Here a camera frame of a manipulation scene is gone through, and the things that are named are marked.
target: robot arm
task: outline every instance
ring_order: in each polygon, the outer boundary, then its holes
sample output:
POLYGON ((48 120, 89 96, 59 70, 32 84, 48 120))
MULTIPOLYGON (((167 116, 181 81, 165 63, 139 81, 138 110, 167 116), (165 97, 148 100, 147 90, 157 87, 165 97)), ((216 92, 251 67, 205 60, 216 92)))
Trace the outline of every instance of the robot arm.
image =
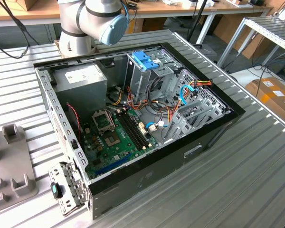
POLYGON ((58 0, 60 51, 68 57, 91 53, 91 37, 113 45, 123 37, 128 20, 119 0, 58 0))

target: blue cable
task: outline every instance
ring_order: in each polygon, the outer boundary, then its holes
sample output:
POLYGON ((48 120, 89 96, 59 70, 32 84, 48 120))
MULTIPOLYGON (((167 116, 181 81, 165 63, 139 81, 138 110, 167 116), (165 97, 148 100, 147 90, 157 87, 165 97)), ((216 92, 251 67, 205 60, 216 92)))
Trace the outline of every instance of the blue cable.
POLYGON ((146 125, 146 128, 148 129, 152 124, 154 124, 154 122, 150 122, 146 125))
POLYGON ((183 90, 184 88, 189 89, 191 92, 193 92, 195 89, 193 89, 193 87, 190 86, 190 85, 183 85, 183 87, 180 88, 180 98, 181 98, 181 101, 182 101, 185 105, 187 105, 187 102, 186 102, 185 99, 184 99, 184 95, 182 94, 182 90, 183 90))
POLYGON ((146 128, 148 129, 152 124, 156 124, 154 122, 149 122, 147 125, 146 125, 146 128))
POLYGON ((124 4, 124 2, 123 1, 120 1, 121 3, 122 3, 122 5, 123 5, 123 8, 124 8, 124 10, 125 10, 125 13, 127 14, 127 19, 128 19, 128 25, 127 25, 127 27, 129 26, 129 12, 128 12, 128 9, 127 9, 127 7, 126 7, 126 5, 124 4))

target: metal shelf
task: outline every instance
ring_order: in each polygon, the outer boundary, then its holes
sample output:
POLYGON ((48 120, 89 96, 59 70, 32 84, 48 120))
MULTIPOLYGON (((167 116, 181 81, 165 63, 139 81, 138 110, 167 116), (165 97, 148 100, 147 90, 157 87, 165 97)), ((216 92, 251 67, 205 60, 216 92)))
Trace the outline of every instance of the metal shelf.
MULTIPOLYGON (((224 53, 222 54, 221 58, 218 61, 218 66, 221 67, 225 62, 227 56, 229 55, 231 49, 233 48, 235 42, 241 35, 245 26, 252 28, 252 32, 248 35, 245 42, 243 43, 240 50, 242 50, 245 45, 248 43, 250 38, 253 36, 254 31, 260 33, 267 39, 271 40, 272 42, 276 43, 278 46, 285 49, 285 22, 281 21, 279 18, 275 16, 267 16, 267 17, 254 17, 254 18, 244 18, 241 24, 239 25, 238 29, 236 30, 233 38, 229 42, 228 46, 226 47, 224 53)), ((271 56, 275 53, 277 48, 273 50, 263 63, 265 64, 271 56)))

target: ram slot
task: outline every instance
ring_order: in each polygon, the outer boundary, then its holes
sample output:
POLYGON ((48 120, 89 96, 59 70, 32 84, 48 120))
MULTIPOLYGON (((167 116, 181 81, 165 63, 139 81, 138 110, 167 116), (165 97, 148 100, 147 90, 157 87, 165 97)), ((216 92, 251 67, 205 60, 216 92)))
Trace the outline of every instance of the ram slot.
POLYGON ((143 149, 143 147, 147 147, 147 141, 141 135, 127 113, 117 114, 117 119, 138 150, 143 149))

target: wooden table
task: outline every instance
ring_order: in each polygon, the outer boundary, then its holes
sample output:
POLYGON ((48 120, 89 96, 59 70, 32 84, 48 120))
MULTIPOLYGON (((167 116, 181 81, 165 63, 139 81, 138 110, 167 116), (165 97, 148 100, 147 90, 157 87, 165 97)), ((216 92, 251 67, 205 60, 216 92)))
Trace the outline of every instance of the wooden table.
MULTIPOLYGON (((191 16, 194 8, 186 9, 179 3, 177 6, 168 6, 163 2, 149 2, 143 1, 137 4, 137 18, 161 18, 161 17, 179 17, 179 16, 191 16)), ((262 16, 266 16, 272 7, 260 7, 254 6, 253 8, 243 9, 237 8, 234 5, 221 0, 219 3, 215 3, 213 7, 205 8, 202 15, 208 15, 204 27, 200 33, 197 43, 202 43, 208 29, 215 17, 218 14, 238 14, 238 13, 262 13, 262 16)), ((60 14, 58 4, 55 0, 39 0, 29 12, 12 10, 13 14, 20 19, 25 25, 37 25, 37 24, 54 24, 60 23, 60 14)), ((134 11, 129 10, 130 17, 134 17, 134 11)), ((0 7, 0 27, 2 26, 14 26, 15 23, 11 20, 9 15, 0 7)))

